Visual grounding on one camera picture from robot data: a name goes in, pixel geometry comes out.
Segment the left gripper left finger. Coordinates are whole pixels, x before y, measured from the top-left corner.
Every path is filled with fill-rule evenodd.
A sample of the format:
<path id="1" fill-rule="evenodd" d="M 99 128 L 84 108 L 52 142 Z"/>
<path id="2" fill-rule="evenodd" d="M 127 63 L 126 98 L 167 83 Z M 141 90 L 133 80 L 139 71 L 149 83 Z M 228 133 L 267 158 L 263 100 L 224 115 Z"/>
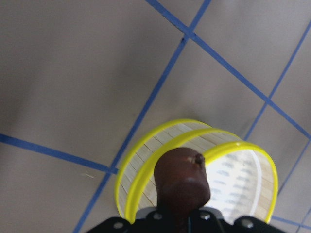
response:
<path id="1" fill-rule="evenodd" d="M 88 230 L 89 233 L 175 233 L 172 216 L 158 208 L 138 210 L 133 223 L 122 217 L 111 217 Z"/>

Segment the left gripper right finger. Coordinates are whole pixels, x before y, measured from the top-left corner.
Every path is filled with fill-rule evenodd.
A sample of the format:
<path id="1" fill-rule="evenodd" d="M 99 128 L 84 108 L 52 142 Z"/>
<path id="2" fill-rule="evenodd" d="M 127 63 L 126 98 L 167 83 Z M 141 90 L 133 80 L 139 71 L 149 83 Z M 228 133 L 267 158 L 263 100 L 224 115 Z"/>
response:
<path id="1" fill-rule="evenodd" d="M 283 231 L 255 217 L 242 216 L 229 224 L 214 208 L 200 208 L 188 218 L 189 233 L 282 233 Z"/>

